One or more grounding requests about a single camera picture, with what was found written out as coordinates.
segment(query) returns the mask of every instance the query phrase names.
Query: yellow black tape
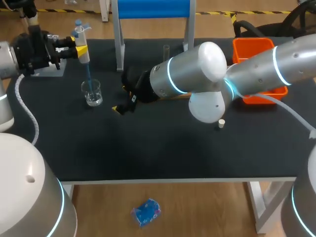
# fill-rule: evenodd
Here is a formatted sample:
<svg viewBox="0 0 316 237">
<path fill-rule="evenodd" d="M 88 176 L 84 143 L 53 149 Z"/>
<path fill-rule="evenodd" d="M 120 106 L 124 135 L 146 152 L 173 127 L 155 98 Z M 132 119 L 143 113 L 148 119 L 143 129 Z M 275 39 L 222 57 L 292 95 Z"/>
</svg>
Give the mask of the yellow black tape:
<svg viewBox="0 0 316 237">
<path fill-rule="evenodd" d="M 289 14 L 291 11 L 199 11 L 196 15 Z"/>
<path fill-rule="evenodd" d="M 0 8 L 0 12 L 10 12 L 5 8 Z M 71 10 L 71 9 L 38 9 L 38 12 L 70 12 L 70 13 L 88 13 L 88 14 L 101 14 L 100 11 L 89 10 Z M 196 15 L 231 15 L 231 14 L 289 14 L 291 11 L 199 11 Z"/>
<path fill-rule="evenodd" d="M 232 20 L 232 24 L 234 24 L 235 21 L 236 21 L 237 14 L 230 14 L 230 17 L 231 17 L 231 20 Z"/>
</svg>

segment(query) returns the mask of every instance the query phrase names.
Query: wooden floor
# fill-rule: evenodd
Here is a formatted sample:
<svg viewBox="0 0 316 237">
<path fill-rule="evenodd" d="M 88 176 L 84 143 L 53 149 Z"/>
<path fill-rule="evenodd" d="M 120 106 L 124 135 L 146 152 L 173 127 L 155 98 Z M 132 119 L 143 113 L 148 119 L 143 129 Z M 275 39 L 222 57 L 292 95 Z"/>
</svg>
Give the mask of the wooden floor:
<svg viewBox="0 0 316 237">
<path fill-rule="evenodd" d="M 38 8 L 100 10 L 98 0 L 78 0 L 67 6 L 62 0 L 36 0 Z M 296 0 L 197 0 L 197 11 L 292 10 Z M 238 15 L 254 25 L 280 22 L 285 14 Z M 68 36 L 74 21 L 89 22 L 89 38 L 112 39 L 113 25 L 102 23 L 100 15 L 40 13 L 42 29 Z M 0 13 L 0 40 L 11 41 L 22 32 L 16 13 Z M 182 38 L 184 19 L 123 20 L 125 38 Z M 229 17 L 197 16 L 196 37 L 233 37 Z M 78 237 L 256 237 L 254 217 L 243 183 L 130 184 L 76 186 L 74 204 L 78 214 Z M 140 229 L 130 211 L 148 198 L 161 206 L 161 216 Z M 266 235 L 282 237 L 280 224 Z"/>
</svg>

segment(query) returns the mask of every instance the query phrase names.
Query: glass beaker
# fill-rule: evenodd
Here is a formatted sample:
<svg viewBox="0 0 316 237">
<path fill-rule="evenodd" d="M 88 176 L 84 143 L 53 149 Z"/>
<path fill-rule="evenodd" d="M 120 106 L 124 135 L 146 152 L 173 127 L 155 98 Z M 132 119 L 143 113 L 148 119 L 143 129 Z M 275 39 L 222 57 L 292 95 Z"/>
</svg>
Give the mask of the glass beaker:
<svg viewBox="0 0 316 237">
<path fill-rule="evenodd" d="M 81 84 L 81 91 L 84 93 L 85 99 L 89 106 L 98 106 L 103 102 L 101 94 L 101 86 L 98 80 L 85 80 Z"/>
</svg>

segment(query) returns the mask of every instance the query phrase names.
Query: white cable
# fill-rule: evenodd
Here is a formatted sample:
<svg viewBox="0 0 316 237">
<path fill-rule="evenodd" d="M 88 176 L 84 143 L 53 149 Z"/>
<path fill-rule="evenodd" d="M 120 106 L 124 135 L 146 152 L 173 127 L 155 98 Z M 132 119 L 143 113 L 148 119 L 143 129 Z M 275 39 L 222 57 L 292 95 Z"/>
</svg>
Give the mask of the white cable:
<svg viewBox="0 0 316 237">
<path fill-rule="evenodd" d="M 261 97 L 267 100 L 270 100 L 278 105 L 280 105 L 281 107 L 283 107 L 284 109 L 286 109 L 288 112 L 290 112 L 305 128 L 307 128 L 310 131 L 310 138 L 316 138 L 316 129 L 311 126 L 302 116 L 300 116 L 297 112 L 295 112 L 291 107 L 289 107 L 287 104 L 283 103 L 280 100 L 277 100 L 271 96 L 268 95 L 263 95 L 263 94 L 254 94 L 254 95 L 249 95 L 248 97 L 245 97 L 243 95 L 240 94 L 240 92 L 238 91 L 238 89 L 236 88 L 236 86 L 234 84 L 232 84 L 231 81 L 225 79 L 226 83 L 228 83 L 234 90 L 235 94 L 238 95 L 241 98 L 249 98 L 252 96 L 257 96 L 257 97 Z"/>
<path fill-rule="evenodd" d="M 313 126 L 311 126 L 305 119 L 303 119 L 302 116 L 300 116 L 296 111 L 294 111 L 287 104 L 285 104 L 282 101 L 277 100 L 271 96 L 268 96 L 268 95 L 255 94 L 254 96 L 261 97 L 261 98 L 264 98 L 267 100 L 271 100 L 272 102 L 282 106 L 284 109 L 289 111 L 305 128 L 307 128 L 310 131 L 310 138 L 316 138 L 316 129 Z"/>
<path fill-rule="evenodd" d="M 32 145 L 34 146 L 36 144 L 36 142 L 38 141 L 39 138 L 39 134 L 40 134 L 40 127 L 39 127 L 39 123 L 37 122 L 36 118 L 34 117 L 34 115 L 32 114 L 32 112 L 29 110 L 29 108 L 24 104 L 21 95 L 20 95 L 20 84 L 22 79 L 24 78 L 24 75 L 22 74 L 21 76 L 19 76 L 18 80 L 16 80 L 15 83 L 15 95 L 16 98 L 18 99 L 20 105 L 22 106 L 22 108 L 24 109 L 24 111 L 28 114 L 28 116 L 30 117 L 30 119 L 32 120 L 33 124 L 34 124 L 34 128 L 35 128 L 35 135 L 34 135 L 34 139 L 32 141 Z"/>
<path fill-rule="evenodd" d="M 3 4 L 4 4 L 4 6 L 5 6 L 8 10 L 13 11 L 13 10 L 8 6 L 8 4 L 6 4 L 5 0 L 2 0 L 2 2 L 3 2 Z"/>
</svg>

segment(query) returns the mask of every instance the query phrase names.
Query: glowing blue ring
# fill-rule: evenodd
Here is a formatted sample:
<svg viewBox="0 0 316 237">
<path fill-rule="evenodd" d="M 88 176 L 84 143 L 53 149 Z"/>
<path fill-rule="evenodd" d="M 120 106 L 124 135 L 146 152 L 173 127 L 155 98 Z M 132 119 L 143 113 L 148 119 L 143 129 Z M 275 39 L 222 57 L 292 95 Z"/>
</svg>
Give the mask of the glowing blue ring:
<svg viewBox="0 0 316 237">
<path fill-rule="evenodd" d="M 292 188 L 292 204 L 293 204 L 293 209 L 294 212 L 297 216 L 297 219 L 301 222 L 301 225 L 304 227 L 304 229 L 312 236 L 312 237 L 316 237 L 308 228 L 307 226 L 304 224 L 304 222 L 302 221 L 301 217 L 299 216 L 296 207 L 295 207 L 295 203 L 294 203 L 294 187 Z"/>
<path fill-rule="evenodd" d="M 3 95 L 3 96 L 0 97 L 0 100 L 5 99 L 6 97 L 7 97 L 7 95 L 5 94 L 5 95 Z"/>
<path fill-rule="evenodd" d="M 173 83 L 172 79 L 171 79 L 169 67 L 170 67 L 170 62 L 171 62 L 172 59 L 173 59 L 173 57 L 170 58 L 170 60 L 169 60 L 169 62 L 168 62 L 168 66 L 167 66 L 167 73 L 168 73 L 169 81 L 170 81 L 171 85 L 172 85 L 178 92 L 180 92 L 181 94 L 187 94 L 187 92 L 184 92 L 184 91 L 179 90 L 179 89 L 176 87 L 176 85 Z"/>
<path fill-rule="evenodd" d="M 280 70 L 278 69 L 278 66 L 277 66 L 277 57 L 276 57 L 276 50 L 277 50 L 277 46 L 273 49 L 272 51 L 272 57 L 273 57 L 273 65 L 276 69 L 276 74 L 278 75 L 278 77 L 280 78 L 280 80 L 286 84 L 286 85 L 291 85 L 290 83 L 288 83 L 284 77 L 281 75 L 281 72 Z"/>
<path fill-rule="evenodd" d="M 224 79 L 224 81 L 228 85 L 230 90 L 232 91 L 232 101 L 233 101 L 233 99 L 234 99 L 234 89 L 233 89 L 232 85 L 230 85 L 230 83 L 226 79 Z"/>
<path fill-rule="evenodd" d="M 59 180 L 57 180 L 59 185 L 60 185 L 60 189 L 61 189 L 61 194 L 62 194 L 62 197 L 63 197 L 63 200 L 62 200 L 62 203 L 61 203 L 61 210 L 60 210 L 60 213 L 59 213 L 59 216 L 58 216 L 58 219 L 53 227 L 53 229 L 51 229 L 51 231 L 49 232 L 49 234 L 47 235 L 47 237 L 51 237 L 51 235 L 54 233 L 54 231 L 56 230 L 59 222 L 60 222 L 60 219 L 61 219 L 61 216 L 63 215 L 63 212 L 64 212 L 64 206 L 65 206 L 65 194 L 64 194 L 64 189 L 63 189 L 63 186 L 61 185 L 61 183 L 59 182 Z"/>
</svg>

